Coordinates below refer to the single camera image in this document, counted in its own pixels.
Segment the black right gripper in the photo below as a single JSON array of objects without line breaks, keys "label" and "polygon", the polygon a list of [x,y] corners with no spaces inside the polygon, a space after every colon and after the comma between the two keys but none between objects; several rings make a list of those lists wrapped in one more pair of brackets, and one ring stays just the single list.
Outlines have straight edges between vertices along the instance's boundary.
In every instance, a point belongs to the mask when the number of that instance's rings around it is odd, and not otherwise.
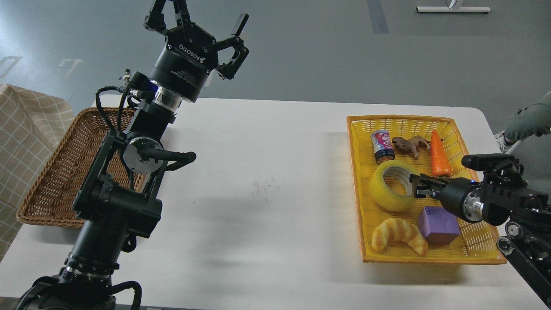
[{"label": "black right gripper", "polygon": [[483,220],[481,202],[481,186],[467,179],[449,177],[433,177],[426,174],[411,174],[409,182],[413,185],[414,198],[432,198],[439,200],[445,210],[468,223],[478,223]]}]

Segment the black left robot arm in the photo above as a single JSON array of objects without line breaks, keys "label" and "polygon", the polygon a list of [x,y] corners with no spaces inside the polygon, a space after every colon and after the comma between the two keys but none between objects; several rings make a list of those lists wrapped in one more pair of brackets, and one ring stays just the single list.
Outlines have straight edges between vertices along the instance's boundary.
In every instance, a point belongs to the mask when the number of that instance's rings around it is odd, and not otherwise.
[{"label": "black left robot arm", "polygon": [[181,102],[195,102],[209,76],[234,78],[249,50],[241,38],[249,15],[239,16],[229,38],[216,40],[191,21],[185,0],[174,0],[176,26],[164,22],[164,0],[156,0],[144,20],[160,33],[165,46],[150,74],[124,75],[116,122],[109,120],[100,94],[96,107],[109,130],[77,192],[72,209],[85,220],[58,275],[43,276],[14,304],[15,310],[114,310],[116,294],[132,289],[131,308],[138,310],[142,287],[136,281],[112,284],[121,252],[136,249],[138,237],[149,238],[160,220],[157,198],[166,171],[196,159],[194,152],[165,150],[161,138],[175,121]]}]

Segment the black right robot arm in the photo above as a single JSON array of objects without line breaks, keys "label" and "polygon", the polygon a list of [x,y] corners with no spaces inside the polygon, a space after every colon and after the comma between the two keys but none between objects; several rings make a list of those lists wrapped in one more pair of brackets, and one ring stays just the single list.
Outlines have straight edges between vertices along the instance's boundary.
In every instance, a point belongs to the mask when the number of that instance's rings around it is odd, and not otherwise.
[{"label": "black right robot arm", "polygon": [[509,154],[466,155],[464,167],[483,173],[482,181],[411,174],[415,198],[438,200],[449,213],[468,223],[505,225],[496,246],[541,301],[550,306],[551,214],[549,195],[530,189],[523,165]]}]

